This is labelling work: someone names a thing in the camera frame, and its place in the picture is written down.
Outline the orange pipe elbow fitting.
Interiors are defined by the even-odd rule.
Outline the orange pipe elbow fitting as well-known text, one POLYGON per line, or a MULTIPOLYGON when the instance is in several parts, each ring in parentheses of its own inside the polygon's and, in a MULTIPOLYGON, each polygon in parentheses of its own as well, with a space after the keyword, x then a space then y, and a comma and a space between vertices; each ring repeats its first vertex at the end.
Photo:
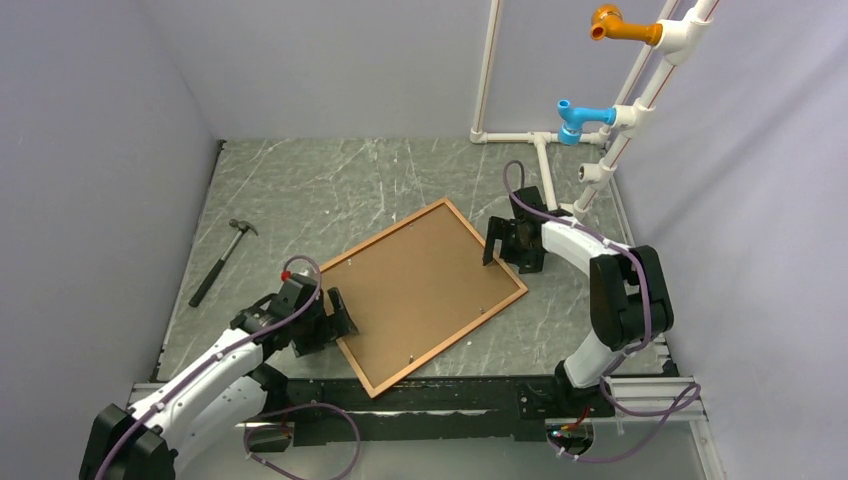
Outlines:
POLYGON ((635 24, 623 19, 620 9, 613 4, 598 7, 591 17, 589 36, 592 40, 632 40, 649 46, 657 45, 663 34, 663 25, 635 24))

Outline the blue pipe elbow fitting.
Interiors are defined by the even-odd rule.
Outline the blue pipe elbow fitting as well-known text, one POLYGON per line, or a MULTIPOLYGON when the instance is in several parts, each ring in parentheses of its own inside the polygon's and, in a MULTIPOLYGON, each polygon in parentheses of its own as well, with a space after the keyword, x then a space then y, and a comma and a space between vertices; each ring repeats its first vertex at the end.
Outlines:
POLYGON ((613 125, 617 117, 614 107, 603 109, 574 107, 567 99, 557 103, 557 111, 562 119, 557 138, 560 143, 568 146, 577 145, 580 142, 585 123, 600 122, 604 125, 613 125))

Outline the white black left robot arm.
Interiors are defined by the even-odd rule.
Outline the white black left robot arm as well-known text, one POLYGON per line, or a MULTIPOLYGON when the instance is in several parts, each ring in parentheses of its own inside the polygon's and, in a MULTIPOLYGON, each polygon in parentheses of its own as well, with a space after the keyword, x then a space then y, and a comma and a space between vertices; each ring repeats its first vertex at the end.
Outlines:
POLYGON ((95 418, 81 479, 174 479, 238 423, 293 408, 289 379, 268 364, 302 357, 356 332, 340 290, 286 271, 281 288, 241 310, 200 358, 147 397, 95 418))

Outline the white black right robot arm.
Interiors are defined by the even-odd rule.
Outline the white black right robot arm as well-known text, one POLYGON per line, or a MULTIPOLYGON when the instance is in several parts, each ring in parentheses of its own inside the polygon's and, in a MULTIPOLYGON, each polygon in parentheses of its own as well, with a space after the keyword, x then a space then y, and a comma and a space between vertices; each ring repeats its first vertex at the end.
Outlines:
POLYGON ((512 191, 510 204, 512 218, 492 216, 487 222, 483 264, 501 259, 522 274, 537 273, 555 255, 589 280, 590 331, 557 364, 550 391, 555 409, 574 415, 601 394, 614 365, 672 328, 661 261, 650 246, 612 241, 563 210, 543 210, 535 187, 512 191))

